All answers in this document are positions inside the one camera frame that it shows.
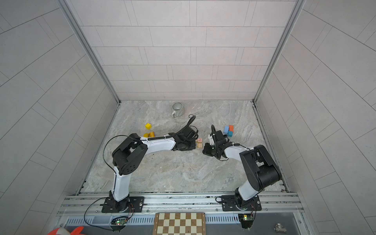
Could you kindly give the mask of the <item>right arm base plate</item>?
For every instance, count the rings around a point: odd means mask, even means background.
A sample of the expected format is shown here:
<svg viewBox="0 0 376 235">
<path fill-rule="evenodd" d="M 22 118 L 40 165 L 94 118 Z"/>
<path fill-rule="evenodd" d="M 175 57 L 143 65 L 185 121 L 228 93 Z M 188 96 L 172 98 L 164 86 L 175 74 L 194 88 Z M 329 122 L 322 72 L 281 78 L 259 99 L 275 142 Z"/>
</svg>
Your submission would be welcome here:
<svg viewBox="0 0 376 235">
<path fill-rule="evenodd" d="M 217 197 L 215 200 L 222 205 L 224 212 L 262 210 L 260 200 L 257 196 L 245 201 L 238 195 L 223 195 Z"/>
</svg>

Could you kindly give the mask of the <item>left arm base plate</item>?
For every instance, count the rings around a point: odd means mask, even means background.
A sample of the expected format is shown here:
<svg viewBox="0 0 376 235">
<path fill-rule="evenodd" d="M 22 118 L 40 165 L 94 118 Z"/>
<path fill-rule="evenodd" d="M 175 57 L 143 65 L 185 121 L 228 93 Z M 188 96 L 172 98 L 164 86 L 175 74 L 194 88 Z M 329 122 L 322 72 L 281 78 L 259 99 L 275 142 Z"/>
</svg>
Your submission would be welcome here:
<svg viewBox="0 0 376 235">
<path fill-rule="evenodd" d="M 142 212 L 145 198 L 142 196 L 126 197 L 117 202 L 113 197 L 107 197 L 105 202 L 101 204 L 102 213 L 133 213 Z"/>
</svg>

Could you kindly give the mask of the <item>light blue rectangular block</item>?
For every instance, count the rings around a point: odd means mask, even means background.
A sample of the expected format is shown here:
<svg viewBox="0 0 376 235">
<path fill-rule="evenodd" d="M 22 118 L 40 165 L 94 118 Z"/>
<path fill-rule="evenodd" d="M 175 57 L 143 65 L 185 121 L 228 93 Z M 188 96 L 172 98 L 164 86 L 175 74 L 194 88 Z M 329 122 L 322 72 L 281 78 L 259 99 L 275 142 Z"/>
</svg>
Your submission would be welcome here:
<svg viewBox="0 0 376 235">
<path fill-rule="evenodd" d="M 227 135 L 229 132 L 229 126 L 225 126 L 223 133 Z"/>
</svg>

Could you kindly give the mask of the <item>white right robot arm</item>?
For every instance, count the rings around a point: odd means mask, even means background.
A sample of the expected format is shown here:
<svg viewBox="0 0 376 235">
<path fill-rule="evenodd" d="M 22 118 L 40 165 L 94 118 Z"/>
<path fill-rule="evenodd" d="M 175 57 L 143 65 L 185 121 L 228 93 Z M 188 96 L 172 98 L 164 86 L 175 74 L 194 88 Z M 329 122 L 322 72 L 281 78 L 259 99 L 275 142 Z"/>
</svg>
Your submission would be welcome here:
<svg viewBox="0 0 376 235">
<path fill-rule="evenodd" d="M 265 146 L 247 148 L 231 142 L 221 131 L 213 131 L 208 138 L 210 142 L 205 144 L 203 150 L 205 155 L 218 160 L 222 157 L 235 159 L 243 165 L 247 181 L 235 191 L 239 207 L 282 179 L 280 169 Z"/>
</svg>

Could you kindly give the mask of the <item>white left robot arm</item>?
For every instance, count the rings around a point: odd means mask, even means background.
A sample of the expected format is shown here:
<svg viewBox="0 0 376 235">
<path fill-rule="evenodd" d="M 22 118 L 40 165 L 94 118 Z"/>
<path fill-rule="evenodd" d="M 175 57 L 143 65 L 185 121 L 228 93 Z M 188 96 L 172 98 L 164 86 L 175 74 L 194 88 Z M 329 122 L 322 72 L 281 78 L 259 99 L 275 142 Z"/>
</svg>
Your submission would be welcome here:
<svg viewBox="0 0 376 235">
<path fill-rule="evenodd" d="M 136 133 L 127 137 L 112 153 L 115 171 L 112 198 L 120 202 L 129 196 L 131 174 L 144 156 L 160 151 L 191 151 L 196 148 L 198 130 L 186 126 L 177 133 L 162 137 L 145 138 Z"/>
</svg>

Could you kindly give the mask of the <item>yellow cube block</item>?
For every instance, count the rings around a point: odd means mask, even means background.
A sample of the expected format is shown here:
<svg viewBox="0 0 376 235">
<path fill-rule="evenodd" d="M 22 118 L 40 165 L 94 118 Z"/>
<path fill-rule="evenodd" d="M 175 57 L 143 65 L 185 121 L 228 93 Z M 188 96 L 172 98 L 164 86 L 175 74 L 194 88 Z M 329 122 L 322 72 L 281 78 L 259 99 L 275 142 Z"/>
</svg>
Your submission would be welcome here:
<svg viewBox="0 0 376 235">
<path fill-rule="evenodd" d="M 145 127 L 146 127 L 146 129 L 150 130 L 150 129 L 152 128 L 152 125 L 151 125 L 150 123 L 147 123 L 147 124 L 145 125 Z"/>
</svg>

